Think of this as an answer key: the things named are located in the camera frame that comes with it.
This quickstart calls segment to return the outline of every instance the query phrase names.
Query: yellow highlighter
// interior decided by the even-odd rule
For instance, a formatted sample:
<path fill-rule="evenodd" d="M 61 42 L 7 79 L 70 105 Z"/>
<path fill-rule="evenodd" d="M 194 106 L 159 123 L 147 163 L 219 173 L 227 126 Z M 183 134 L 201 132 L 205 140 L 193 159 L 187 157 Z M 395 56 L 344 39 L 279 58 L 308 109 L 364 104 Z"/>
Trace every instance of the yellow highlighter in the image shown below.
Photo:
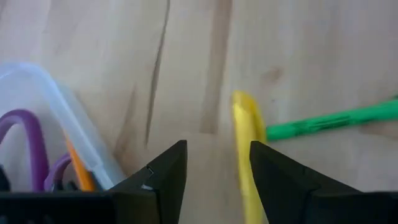
<path fill-rule="evenodd" d="M 264 123 L 254 99 L 241 91 L 233 93 L 233 119 L 238 150 L 239 182 L 244 204 L 245 224 L 264 223 L 264 209 L 250 165 L 250 143 L 266 143 Z"/>
<path fill-rule="evenodd" d="M 70 142 L 67 135 L 65 135 L 65 139 L 67 141 L 67 148 L 72 159 L 73 168 L 76 172 L 76 176 L 79 180 L 80 190 L 82 191 L 94 191 L 95 184 L 90 173 L 84 167 L 82 161 L 80 160 L 79 156 L 76 153 L 73 144 Z"/>

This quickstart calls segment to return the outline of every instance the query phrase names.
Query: green marker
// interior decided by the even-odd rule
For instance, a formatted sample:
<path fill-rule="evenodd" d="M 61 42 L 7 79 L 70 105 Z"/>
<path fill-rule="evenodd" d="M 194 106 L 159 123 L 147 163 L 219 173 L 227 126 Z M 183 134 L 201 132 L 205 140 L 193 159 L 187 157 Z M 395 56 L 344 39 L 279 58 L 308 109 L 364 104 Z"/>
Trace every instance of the green marker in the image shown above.
<path fill-rule="evenodd" d="M 333 128 L 391 119 L 398 119 L 398 100 L 391 100 L 366 108 L 268 126 L 266 134 L 268 141 L 277 141 Z"/>

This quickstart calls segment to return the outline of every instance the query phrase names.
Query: wood grain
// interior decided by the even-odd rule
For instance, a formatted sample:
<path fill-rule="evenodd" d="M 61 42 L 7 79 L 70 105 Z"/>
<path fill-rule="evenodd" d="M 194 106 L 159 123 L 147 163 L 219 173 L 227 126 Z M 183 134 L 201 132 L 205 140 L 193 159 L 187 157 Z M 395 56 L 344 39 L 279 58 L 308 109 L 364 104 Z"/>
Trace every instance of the wood grain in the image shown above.
<path fill-rule="evenodd" d="M 126 173 L 188 139 L 181 223 L 242 223 L 231 93 L 267 124 L 397 94 L 394 0 L 0 0 L 0 62 L 69 86 Z M 272 143 L 360 190 L 398 190 L 395 123 Z"/>

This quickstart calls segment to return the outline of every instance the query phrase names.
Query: transparent plastic box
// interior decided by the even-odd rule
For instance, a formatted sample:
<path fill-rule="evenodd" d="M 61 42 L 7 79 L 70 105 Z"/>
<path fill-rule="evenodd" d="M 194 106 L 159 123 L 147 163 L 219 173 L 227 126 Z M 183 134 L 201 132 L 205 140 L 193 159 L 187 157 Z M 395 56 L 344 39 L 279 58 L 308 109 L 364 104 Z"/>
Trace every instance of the transparent plastic box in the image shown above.
<path fill-rule="evenodd" d="M 118 163 L 73 93 L 42 68 L 29 63 L 0 65 L 0 116 L 15 109 L 29 110 L 38 117 L 50 167 L 67 152 L 65 132 L 104 189 L 124 180 Z M 0 145 L 0 164 L 12 191 L 30 190 L 29 152 L 21 126 L 14 125 Z"/>

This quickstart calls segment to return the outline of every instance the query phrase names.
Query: purple scissors handle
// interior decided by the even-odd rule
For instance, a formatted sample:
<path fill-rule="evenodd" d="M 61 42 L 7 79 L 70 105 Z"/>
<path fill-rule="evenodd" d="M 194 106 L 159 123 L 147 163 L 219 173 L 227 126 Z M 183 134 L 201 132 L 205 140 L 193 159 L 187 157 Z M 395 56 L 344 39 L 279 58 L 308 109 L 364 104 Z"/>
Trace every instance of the purple scissors handle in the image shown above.
<path fill-rule="evenodd" d="M 44 181 L 44 189 L 46 191 L 50 191 L 53 184 L 56 183 L 56 181 L 62 181 L 63 179 L 63 173 L 65 172 L 65 169 L 71 163 L 72 159 L 69 155 L 69 153 L 66 153 L 63 155 L 61 158 L 59 158 L 55 164 L 52 166 L 49 175 Z"/>
<path fill-rule="evenodd" d="M 30 150 L 32 190 L 44 191 L 44 180 L 49 174 L 49 162 L 39 120 L 27 110 L 12 110 L 4 114 L 0 118 L 0 143 L 14 124 L 21 124 L 25 129 Z"/>

